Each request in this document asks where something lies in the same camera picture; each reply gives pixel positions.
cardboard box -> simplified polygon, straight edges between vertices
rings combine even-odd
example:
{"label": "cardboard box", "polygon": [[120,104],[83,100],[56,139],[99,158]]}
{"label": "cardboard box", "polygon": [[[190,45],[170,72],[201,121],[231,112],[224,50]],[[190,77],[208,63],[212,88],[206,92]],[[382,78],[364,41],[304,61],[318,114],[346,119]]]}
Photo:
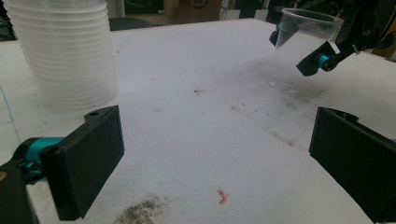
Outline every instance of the cardboard box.
{"label": "cardboard box", "polygon": [[178,23],[218,21],[221,0],[180,0]]}
{"label": "cardboard box", "polygon": [[[396,39],[396,19],[393,20],[393,24],[389,27],[387,35],[391,33],[393,33],[393,38]],[[394,54],[396,54],[396,41],[394,41],[392,45],[385,49],[373,49],[372,53],[389,59]]]}

plastic cup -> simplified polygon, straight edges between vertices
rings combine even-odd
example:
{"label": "plastic cup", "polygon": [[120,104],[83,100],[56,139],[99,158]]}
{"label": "plastic cup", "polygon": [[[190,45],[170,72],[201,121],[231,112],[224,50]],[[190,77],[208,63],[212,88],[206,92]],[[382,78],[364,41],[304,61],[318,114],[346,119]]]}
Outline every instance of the plastic cup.
{"label": "plastic cup", "polygon": [[49,107],[92,108],[117,94],[106,2],[4,2]]}
{"label": "plastic cup", "polygon": [[104,22],[103,24],[99,24],[97,26],[93,26],[90,28],[78,28],[78,29],[54,29],[54,28],[42,28],[42,27],[34,27],[25,24],[21,24],[18,22],[13,22],[13,26],[15,27],[16,33],[25,33],[27,35],[38,35],[42,37],[51,37],[51,36],[68,36],[69,38],[80,38],[82,35],[90,36],[90,35],[99,35],[106,30],[110,30],[109,22]]}
{"label": "plastic cup", "polygon": [[99,10],[106,4],[102,0],[3,0],[5,4],[11,7],[28,9],[41,12],[90,12]]}
{"label": "plastic cup", "polygon": [[342,20],[330,15],[297,8],[282,9],[279,35],[272,61],[267,66],[271,86],[287,94],[316,94],[296,65],[341,27]]}
{"label": "plastic cup", "polygon": [[12,15],[12,22],[27,25],[30,27],[47,28],[47,29],[89,29],[108,22],[108,16],[104,15],[102,18],[86,21],[46,21],[40,19],[26,19],[16,15]]}
{"label": "plastic cup", "polygon": [[22,9],[17,7],[12,7],[7,4],[4,4],[4,8],[7,10],[7,14],[10,18],[13,16],[18,16],[23,19],[36,19],[36,20],[47,20],[47,21],[89,21],[95,20],[98,18],[102,18],[107,15],[106,5],[99,10],[94,10],[91,12],[41,12],[41,11],[32,11],[29,9]]}

white table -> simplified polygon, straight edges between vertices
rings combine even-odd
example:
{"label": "white table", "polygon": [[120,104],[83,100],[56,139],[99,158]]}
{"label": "white table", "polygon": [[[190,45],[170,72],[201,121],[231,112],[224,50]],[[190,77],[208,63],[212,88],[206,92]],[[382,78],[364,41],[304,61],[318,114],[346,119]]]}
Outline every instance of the white table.
{"label": "white table", "polygon": [[[113,33],[120,92],[107,105],[120,105],[125,156],[76,223],[114,223],[153,198],[154,223],[371,223],[308,148],[318,105],[396,136],[396,64],[363,53],[273,86],[273,30],[240,20]],[[83,122],[43,105],[18,42],[0,43],[0,68],[0,164],[20,141]],[[41,223],[59,223],[48,185],[28,189]]]}

